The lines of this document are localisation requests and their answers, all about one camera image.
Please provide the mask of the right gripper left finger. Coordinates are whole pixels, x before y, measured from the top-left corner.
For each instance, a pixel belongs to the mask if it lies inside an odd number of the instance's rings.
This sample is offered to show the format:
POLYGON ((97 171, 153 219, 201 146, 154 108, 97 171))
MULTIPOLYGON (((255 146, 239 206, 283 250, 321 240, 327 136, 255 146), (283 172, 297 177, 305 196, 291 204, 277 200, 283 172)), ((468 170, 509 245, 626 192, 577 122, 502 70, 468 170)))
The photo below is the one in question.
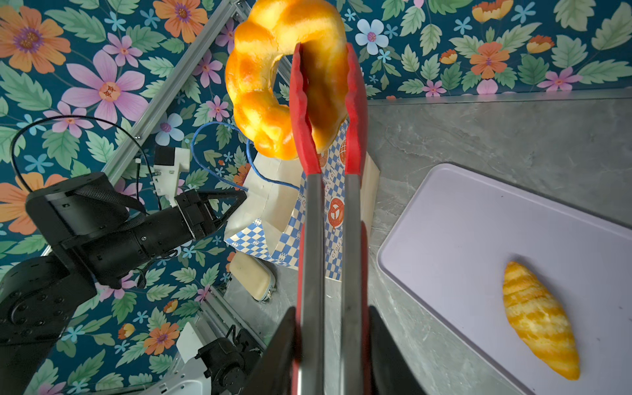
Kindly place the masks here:
POLYGON ((296 308, 282 318, 268 348, 255 365, 241 392, 243 395, 291 394, 296 348, 296 308))

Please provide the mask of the ring pretzel bread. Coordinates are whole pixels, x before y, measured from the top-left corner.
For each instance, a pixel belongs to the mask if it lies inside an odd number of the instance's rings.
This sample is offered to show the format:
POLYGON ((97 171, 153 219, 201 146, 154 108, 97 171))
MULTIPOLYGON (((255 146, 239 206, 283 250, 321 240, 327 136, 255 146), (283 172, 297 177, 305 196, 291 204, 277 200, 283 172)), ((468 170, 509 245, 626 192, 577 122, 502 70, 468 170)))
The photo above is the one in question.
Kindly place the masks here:
POLYGON ((347 37, 342 18, 323 0, 257 1, 235 30, 225 69, 236 126, 257 151, 280 160, 298 154, 291 113, 273 93, 278 64, 303 47, 308 114, 317 151, 325 151, 347 117, 347 37))

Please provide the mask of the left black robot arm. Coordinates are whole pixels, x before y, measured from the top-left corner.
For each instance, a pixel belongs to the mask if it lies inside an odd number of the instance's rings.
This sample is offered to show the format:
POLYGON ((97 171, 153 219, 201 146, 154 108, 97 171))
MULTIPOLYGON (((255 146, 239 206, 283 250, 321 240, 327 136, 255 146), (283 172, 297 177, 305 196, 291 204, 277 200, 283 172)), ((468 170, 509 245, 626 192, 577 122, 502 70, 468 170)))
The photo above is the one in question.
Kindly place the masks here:
POLYGON ((243 191, 189 190, 174 207, 148 213, 118 193, 103 173, 67 179, 37 190, 26 212, 52 251, 13 267, 1 281, 1 391, 22 394, 62 336, 77 308, 97 286, 119 289, 139 266, 170 256, 181 245, 217 233, 243 191))

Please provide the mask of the blue checkered paper bag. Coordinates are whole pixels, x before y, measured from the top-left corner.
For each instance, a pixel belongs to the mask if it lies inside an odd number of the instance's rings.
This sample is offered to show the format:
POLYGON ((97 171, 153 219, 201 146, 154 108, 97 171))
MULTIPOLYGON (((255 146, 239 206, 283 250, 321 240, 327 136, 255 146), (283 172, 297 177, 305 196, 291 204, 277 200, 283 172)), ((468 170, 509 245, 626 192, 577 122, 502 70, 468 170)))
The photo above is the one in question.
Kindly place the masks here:
MULTIPOLYGON (((342 226, 345 215, 345 159, 347 126, 322 157, 325 192, 325 276, 342 279, 342 226)), ((218 171, 222 190, 244 190, 246 201, 230 217, 224 240, 235 251, 286 268, 299 266, 301 226, 305 217, 306 175, 299 161, 279 161, 266 156, 251 157, 247 143, 235 153, 234 160, 254 165, 242 182, 228 182, 218 171)))

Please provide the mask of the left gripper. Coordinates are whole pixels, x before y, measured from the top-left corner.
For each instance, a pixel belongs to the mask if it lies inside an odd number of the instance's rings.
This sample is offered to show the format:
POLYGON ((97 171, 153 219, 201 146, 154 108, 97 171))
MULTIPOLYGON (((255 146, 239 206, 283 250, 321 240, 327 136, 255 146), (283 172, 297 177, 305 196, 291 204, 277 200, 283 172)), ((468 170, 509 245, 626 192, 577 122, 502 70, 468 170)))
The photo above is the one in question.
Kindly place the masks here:
POLYGON ((244 190, 199 192, 189 190, 175 197, 181 219, 175 240, 202 240, 227 224, 247 199, 244 190))

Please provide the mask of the red silicone tongs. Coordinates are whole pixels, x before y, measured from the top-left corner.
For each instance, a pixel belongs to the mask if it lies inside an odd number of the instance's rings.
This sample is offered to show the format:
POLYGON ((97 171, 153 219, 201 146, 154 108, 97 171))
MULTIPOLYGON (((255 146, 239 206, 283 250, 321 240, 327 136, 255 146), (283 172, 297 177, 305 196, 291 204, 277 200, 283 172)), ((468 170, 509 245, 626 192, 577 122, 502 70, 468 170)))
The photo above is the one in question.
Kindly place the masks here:
MULTIPOLYGON (((291 391, 324 393, 325 280, 329 268, 327 230, 334 195, 319 163, 309 119, 307 91, 312 87, 304 60, 306 48, 295 48, 290 82, 290 110, 296 151, 304 171, 304 217, 301 227, 300 283, 295 312, 295 351, 291 391)), ((365 168, 368 103, 360 64, 352 46, 347 48, 347 157, 341 178, 348 203, 339 240, 342 242, 342 299, 340 384, 342 394, 370 394, 370 320, 367 301, 367 228, 362 220, 361 184, 365 168)))

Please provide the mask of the lilac plastic tray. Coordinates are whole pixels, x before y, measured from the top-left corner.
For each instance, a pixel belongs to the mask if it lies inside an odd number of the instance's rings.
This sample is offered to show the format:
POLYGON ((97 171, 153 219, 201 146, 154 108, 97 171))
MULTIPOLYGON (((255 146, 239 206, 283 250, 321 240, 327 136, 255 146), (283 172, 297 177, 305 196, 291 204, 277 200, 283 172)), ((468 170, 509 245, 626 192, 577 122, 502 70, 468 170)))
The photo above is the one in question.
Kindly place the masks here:
POLYGON ((377 254, 382 271, 524 394, 631 391, 631 231, 462 167, 426 176, 377 254), (502 284, 521 263, 561 302, 576 381, 510 327, 502 284))

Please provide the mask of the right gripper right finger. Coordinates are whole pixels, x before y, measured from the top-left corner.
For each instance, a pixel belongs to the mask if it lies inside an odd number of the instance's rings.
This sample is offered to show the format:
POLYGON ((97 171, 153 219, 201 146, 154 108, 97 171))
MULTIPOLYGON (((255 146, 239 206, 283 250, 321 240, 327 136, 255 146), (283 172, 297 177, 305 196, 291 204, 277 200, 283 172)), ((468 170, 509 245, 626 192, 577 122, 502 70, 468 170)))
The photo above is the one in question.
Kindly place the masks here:
POLYGON ((369 307, 371 390, 380 395, 427 395, 375 306, 369 307))

